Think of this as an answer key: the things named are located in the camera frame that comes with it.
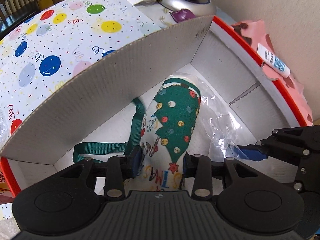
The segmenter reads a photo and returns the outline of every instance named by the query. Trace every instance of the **printed christmas tree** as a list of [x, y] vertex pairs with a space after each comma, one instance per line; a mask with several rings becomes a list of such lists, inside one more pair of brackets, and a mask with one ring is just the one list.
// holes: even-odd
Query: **printed christmas tree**
[[200, 92], [194, 85], [182, 79], [174, 82], [174, 85], [162, 88], [154, 98], [158, 103], [155, 115], [163, 125], [156, 134], [170, 154], [172, 163], [169, 170], [172, 173], [178, 170], [174, 165], [188, 148], [200, 106], [200, 98], [195, 91], [199, 95]]

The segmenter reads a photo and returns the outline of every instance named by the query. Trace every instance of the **red onion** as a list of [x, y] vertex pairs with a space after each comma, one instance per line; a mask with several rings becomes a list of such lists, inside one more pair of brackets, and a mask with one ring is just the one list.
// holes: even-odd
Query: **red onion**
[[170, 14], [177, 23], [196, 17], [193, 12], [188, 9], [181, 9], [180, 11], [172, 12]]

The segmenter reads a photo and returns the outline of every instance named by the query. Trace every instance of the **toothpaste tube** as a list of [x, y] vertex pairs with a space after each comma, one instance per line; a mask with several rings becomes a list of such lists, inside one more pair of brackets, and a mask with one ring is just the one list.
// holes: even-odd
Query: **toothpaste tube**
[[271, 51], [269, 51], [265, 46], [258, 44], [258, 55], [262, 57], [263, 61], [272, 67], [276, 72], [278, 72], [284, 78], [290, 75], [290, 69], [284, 64], [281, 59], [275, 56]]

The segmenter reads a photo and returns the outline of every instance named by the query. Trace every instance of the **open box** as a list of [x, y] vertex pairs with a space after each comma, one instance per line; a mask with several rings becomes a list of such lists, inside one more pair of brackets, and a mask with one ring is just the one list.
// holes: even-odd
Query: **open box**
[[[1, 150], [1, 169], [17, 195], [71, 165], [73, 147], [84, 138], [127, 141], [132, 99], [143, 95], [148, 106], [162, 81], [176, 71], [194, 74], [213, 87], [247, 129], [247, 143], [268, 137], [275, 128], [311, 125], [309, 108], [298, 106], [279, 80], [269, 80], [262, 65], [217, 17], [199, 17], [152, 33], [96, 62], [44, 101]], [[280, 165], [281, 172], [268, 175], [292, 181], [296, 167], [279, 162], [273, 171]]]

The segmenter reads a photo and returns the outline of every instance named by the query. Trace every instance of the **textured wall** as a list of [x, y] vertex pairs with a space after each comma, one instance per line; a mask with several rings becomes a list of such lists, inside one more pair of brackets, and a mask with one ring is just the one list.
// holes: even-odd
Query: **textured wall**
[[320, 118], [320, 0], [215, 0], [239, 20], [264, 19], [278, 55], [304, 84], [304, 95]]

